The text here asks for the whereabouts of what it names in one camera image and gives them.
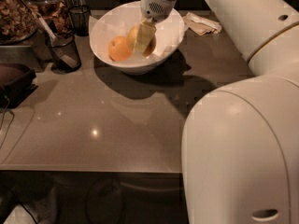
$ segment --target black object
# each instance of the black object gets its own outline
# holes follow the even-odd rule
[[[36,88],[36,72],[19,63],[0,63],[0,107],[16,107]]]

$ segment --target white robotic arm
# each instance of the white robotic arm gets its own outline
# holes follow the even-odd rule
[[[161,21],[175,2],[141,6]],[[190,223],[298,224],[299,14],[282,0],[206,2],[256,77],[209,93],[186,120]]]

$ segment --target bowl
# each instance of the bowl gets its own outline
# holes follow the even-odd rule
[[[133,54],[123,62],[114,62],[108,55],[108,43],[117,35],[127,36],[129,30],[142,19],[140,2],[132,2],[115,7],[96,22],[90,33],[90,45],[94,55],[128,75],[142,75],[163,63],[179,46],[184,33],[184,21],[172,9],[168,18],[157,23],[157,45],[150,56]]]

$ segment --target bowl rim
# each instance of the bowl rim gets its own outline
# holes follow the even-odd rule
[[[95,50],[93,49],[93,37],[95,39],[95,35],[93,35],[94,33],[94,28],[96,27],[97,23],[98,22],[102,22],[102,20],[105,19],[106,16],[109,16],[111,15],[111,13],[115,12],[116,10],[122,8],[122,7],[140,7],[140,1],[134,1],[134,2],[130,2],[130,3],[126,3],[126,4],[123,4],[123,5],[120,5],[120,6],[117,6],[117,7],[114,7],[113,9],[111,9],[110,11],[108,11],[107,13],[105,13],[96,23],[95,25],[93,26],[92,30],[91,30],[91,34],[90,34],[90,46],[91,46],[91,49],[93,51],[93,54],[99,59],[101,60],[103,63],[106,63],[106,64],[109,64],[111,66],[114,66],[114,67],[118,67],[118,68],[123,68],[123,69],[130,69],[130,68],[142,68],[142,67],[147,67],[147,66],[158,66],[159,64],[161,64],[163,61],[165,61],[177,48],[178,46],[180,45],[180,43],[182,42],[183,38],[184,38],[184,34],[185,34],[185,30],[184,30],[184,20],[182,19],[181,15],[178,13],[177,10],[175,10],[174,8],[171,10],[170,15],[175,15],[175,16],[179,16],[180,19],[179,19],[179,23],[180,25],[182,26],[181,28],[181,31],[180,34],[179,34],[179,41],[178,43],[173,46],[172,48],[172,51],[170,52],[167,52],[167,55],[165,55],[160,61],[155,61],[154,63],[145,63],[145,64],[130,64],[128,65],[127,63],[124,63],[124,62],[115,62],[113,60],[103,60],[98,54],[97,52],[95,52]]]

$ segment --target cloth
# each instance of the cloth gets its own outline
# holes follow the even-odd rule
[[[200,16],[197,16],[191,12],[188,12],[183,17],[185,25],[199,35],[207,33],[218,34],[222,30],[222,26],[219,22],[212,21]]]

